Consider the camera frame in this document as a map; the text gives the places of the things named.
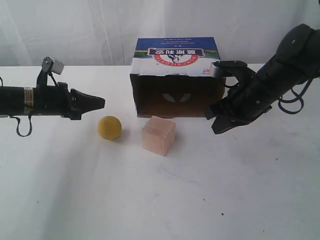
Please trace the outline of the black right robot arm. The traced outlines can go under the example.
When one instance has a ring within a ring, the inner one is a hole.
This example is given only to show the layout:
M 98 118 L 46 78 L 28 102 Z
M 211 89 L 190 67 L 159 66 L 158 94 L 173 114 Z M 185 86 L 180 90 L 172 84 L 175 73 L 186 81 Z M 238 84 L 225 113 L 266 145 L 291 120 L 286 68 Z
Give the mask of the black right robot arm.
M 283 104 L 300 102 L 312 81 L 320 76 L 320 31 L 302 23 L 290 30 L 281 40 L 274 56 L 258 71 L 239 60 L 215 61 L 210 65 L 213 78 L 234 77 L 237 83 L 227 86 L 227 96 L 205 109 L 207 120 L 214 119 L 212 131 L 225 133 L 245 126 L 262 114 L 278 107 L 295 115 Z

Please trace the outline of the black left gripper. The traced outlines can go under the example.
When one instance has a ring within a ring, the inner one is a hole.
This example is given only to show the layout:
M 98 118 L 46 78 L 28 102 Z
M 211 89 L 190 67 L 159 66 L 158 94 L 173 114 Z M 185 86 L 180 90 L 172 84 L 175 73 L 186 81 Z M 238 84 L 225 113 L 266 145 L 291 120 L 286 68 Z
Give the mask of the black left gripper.
M 74 88 L 68 90 L 68 84 L 58 82 L 55 85 L 55 106 L 53 115 L 79 121 L 82 115 L 105 107 L 105 99 L 89 95 Z

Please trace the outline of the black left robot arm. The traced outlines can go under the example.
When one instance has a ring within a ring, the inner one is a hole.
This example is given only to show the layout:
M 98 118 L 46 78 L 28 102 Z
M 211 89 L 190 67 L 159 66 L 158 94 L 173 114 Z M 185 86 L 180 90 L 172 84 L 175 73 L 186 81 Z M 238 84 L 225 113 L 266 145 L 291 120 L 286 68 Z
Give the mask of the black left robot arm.
M 2 116 L 61 116 L 81 120 L 82 115 L 105 107 L 105 99 L 85 94 L 68 85 L 42 87 L 2 86 L 0 114 Z

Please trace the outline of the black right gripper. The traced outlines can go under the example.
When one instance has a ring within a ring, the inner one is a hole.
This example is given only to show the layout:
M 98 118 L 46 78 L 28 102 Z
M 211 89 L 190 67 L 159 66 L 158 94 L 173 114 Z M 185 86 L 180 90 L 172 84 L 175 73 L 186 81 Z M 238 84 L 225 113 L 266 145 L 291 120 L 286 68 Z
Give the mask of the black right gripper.
M 227 97 L 208 105 L 204 110 L 207 120 L 215 118 L 214 134 L 223 134 L 245 126 L 272 109 L 273 78 L 270 75 L 237 76 L 238 83 L 230 88 Z

